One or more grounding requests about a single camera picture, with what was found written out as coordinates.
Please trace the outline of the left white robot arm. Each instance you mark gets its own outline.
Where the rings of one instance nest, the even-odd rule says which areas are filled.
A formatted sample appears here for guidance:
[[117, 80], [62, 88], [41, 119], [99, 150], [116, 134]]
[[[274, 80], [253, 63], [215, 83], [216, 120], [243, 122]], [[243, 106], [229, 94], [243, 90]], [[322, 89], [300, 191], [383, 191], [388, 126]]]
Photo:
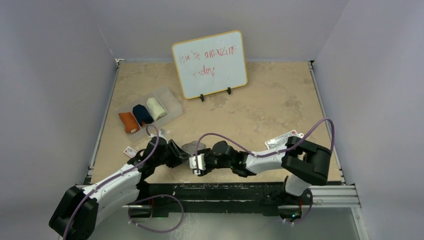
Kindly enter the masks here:
[[48, 225], [65, 240], [87, 240], [101, 221], [122, 206], [148, 201], [145, 180], [156, 167], [175, 168], [190, 156], [173, 140], [154, 136], [117, 172], [95, 184], [67, 189]]

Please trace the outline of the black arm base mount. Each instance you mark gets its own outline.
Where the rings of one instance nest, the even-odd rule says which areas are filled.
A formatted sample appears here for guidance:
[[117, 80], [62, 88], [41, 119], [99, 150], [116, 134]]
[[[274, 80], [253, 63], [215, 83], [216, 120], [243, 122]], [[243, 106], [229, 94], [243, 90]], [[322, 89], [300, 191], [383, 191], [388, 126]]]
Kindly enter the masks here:
[[167, 218], [170, 213], [261, 214], [289, 221], [310, 209], [313, 194], [293, 196], [283, 182], [147, 183], [147, 196], [127, 205], [133, 218]]

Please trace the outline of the grey underwear with beige band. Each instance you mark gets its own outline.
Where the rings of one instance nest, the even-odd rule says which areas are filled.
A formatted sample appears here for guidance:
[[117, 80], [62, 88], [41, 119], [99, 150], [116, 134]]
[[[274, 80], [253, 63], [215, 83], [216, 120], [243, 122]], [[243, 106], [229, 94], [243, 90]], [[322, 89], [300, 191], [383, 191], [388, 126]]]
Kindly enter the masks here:
[[206, 149], [206, 144], [202, 142], [198, 143], [197, 140], [184, 144], [181, 149], [189, 155], [193, 156], [196, 151], [196, 146], [198, 146], [198, 150]]

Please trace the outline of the pale yellow underwear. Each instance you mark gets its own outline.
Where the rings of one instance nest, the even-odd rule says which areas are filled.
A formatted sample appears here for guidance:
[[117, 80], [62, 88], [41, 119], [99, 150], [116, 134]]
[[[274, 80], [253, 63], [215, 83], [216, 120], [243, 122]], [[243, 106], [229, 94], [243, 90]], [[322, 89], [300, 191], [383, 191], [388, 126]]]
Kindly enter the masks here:
[[146, 101], [146, 105], [154, 121], [161, 117], [164, 117], [167, 114], [166, 110], [154, 97], [149, 98]]

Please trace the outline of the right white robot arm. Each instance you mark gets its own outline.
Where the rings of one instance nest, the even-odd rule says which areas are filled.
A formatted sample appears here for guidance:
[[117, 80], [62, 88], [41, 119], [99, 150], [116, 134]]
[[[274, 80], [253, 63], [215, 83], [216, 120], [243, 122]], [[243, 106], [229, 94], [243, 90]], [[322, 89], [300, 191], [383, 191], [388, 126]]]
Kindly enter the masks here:
[[214, 169], [230, 169], [247, 178], [259, 173], [285, 169], [290, 175], [284, 180], [280, 196], [288, 204], [294, 203], [310, 186], [325, 186], [333, 150], [297, 136], [288, 137], [285, 144], [274, 149], [255, 152], [235, 150], [225, 140], [212, 148], [196, 150], [189, 158], [190, 168], [197, 176]]

